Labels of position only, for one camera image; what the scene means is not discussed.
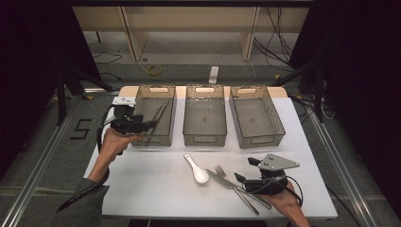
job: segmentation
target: translucent storage bin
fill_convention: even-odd
[[[223,147],[227,136],[224,88],[186,86],[183,140],[186,146]]]
[[[158,123],[154,129],[144,132],[143,139],[132,142],[132,145],[171,146],[177,102],[175,86],[139,86],[135,101],[134,114],[142,114],[144,121],[158,119]]]
[[[240,148],[278,146],[286,134],[265,86],[231,87],[230,108]]]

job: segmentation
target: person's hand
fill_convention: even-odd
[[[290,181],[288,181],[287,188],[294,191],[294,186]],[[309,222],[304,216],[304,213],[301,210],[298,200],[287,190],[284,190],[282,193],[274,196],[260,196],[268,200],[281,214],[288,218],[288,220],[291,221],[292,226],[310,226]]]
[[[108,128],[104,134],[103,144],[97,156],[94,167],[88,176],[89,180],[99,182],[106,173],[110,163],[115,160],[117,154],[127,148],[128,144],[143,138],[142,134],[123,135],[115,129]]]

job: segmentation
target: white spoon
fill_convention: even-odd
[[[194,161],[192,160],[191,156],[189,154],[185,154],[183,156],[186,160],[188,160],[189,164],[192,166],[192,169],[194,170],[194,176],[195,180],[198,183],[207,183],[209,181],[209,174],[207,174],[206,171],[203,169],[199,168]]]

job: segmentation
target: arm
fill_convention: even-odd
[[[294,191],[294,186],[291,182],[288,182],[287,187]],[[294,227],[309,227],[309,222],[307,221],[304,213],[297,199],[291,195],[287,190],[282,193],[268,196],[260,195],[261,197],[268,200],[281,214],[283,214]]]
[[[114,129],[107,129],[95,165],[88,178],[81,180],[76,193],[100,182],[110,163],[115,160],[116,155],[121,150],[126,149],[130,142],[141,139],[142,137],[141,134],[125,136]],[[52,226],[100,226],[103,198],[108,189],[109,186],[101,186],[72,203],[67,208],[61,210],[53,218]]]

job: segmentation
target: white table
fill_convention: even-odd
[[[105,183],[111,188],[103,204],[103,215],[113,218],[150,219],[270,219],[283,218],[274,208],[267,209],[253,199],[260,212],[257,216],[231,189],[210,178],[207,183],[195,181],[190,164],[183,155],[189,153],[202,168],[215,171],[221,165],[234,183],[234,172],[247,179],[258,179],[259,169],[248,164],[248,157],[262,160],[271,152],[299,163],[287,169],[304,193],[303,211],[307,218],[336,218],[336,209],[327,193],[320,171],[306,141],[304,131],[290,98],[273,98],[286,130],[279,147],[241,149],[226,99],[227,138],[223,148],[186,147],[183,143],[184,98],[178,96],[171,147],[131,147],[110,166]],[[95,148],[85,176],[97,157]]]

